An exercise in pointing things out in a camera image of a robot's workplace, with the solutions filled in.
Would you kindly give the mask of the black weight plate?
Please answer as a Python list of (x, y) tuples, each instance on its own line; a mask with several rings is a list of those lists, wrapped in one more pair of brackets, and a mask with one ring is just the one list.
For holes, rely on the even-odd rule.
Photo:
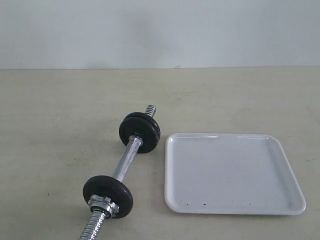
[(139, 117), (139, 118), (142, 118), (144, 120), (147, 120), (155, 128), (155, 130), (157, 132), (157, 137), (158, 137), (158, 139), (160, 139), (160, 137), (161, 137), (160, 126), (151, 116), (147, 115), (144, 112), (132, 112), (132, 113), (129, 113), (125, 117), (125, 119), (130, 118), (130, 117)]

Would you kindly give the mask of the chrome threaded dumbbell bar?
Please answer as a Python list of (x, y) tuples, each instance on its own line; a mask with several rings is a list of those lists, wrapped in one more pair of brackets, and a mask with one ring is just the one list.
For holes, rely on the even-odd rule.
[[(147, 115), (149, 115), (154, 119), (154, 116), (156, 114), (156, 107), (152, 104), (149, 104), (146, 107), (145, 111), (142, 113), (146, 113)], [(141, 144), (142, 144), (142, 140), (140, 138), (138, 137), (130, 138), (128, 145), (125, 145), (125, 150), (120, 158), (120, 161), (116, 169), (113, 172), (113, 175), (110, 177), (117, 179), (118, 181), (123, 183), (132, 162), (134, 161), (137, 154), (140, 154), (138, 153), (138, 150)], [(87, 224), (85, 225), (84, 230), (82, 231), (79, 237), (79, 239), (81, 240), (95, 240), (99, 234), (99, 231), (104, 221), (107, 219), (115, 219), (115, 217), (107, 218), (106, 215), (101, 211), (96, 210), (93, 212), (91, 211), (91, 213), (92, 215), (88, 220)]]

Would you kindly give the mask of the white plastic tray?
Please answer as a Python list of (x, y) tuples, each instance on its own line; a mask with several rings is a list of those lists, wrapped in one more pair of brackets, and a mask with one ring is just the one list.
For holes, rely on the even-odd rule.
[(183, 214), (296, 216), (306, 209), (281, 143), (266, 134), (170, 135), (164, 199)]

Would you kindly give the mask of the chrome spinlock collar nut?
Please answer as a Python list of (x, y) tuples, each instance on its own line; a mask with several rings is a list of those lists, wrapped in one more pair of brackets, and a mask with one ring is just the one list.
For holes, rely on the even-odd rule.
[(109, 197), (93, 194), (88, 200), (88, 206), (92, 212), (99, 211), (106, 215), (106, 218), (114, 218), (120, 210), (119, 205)]

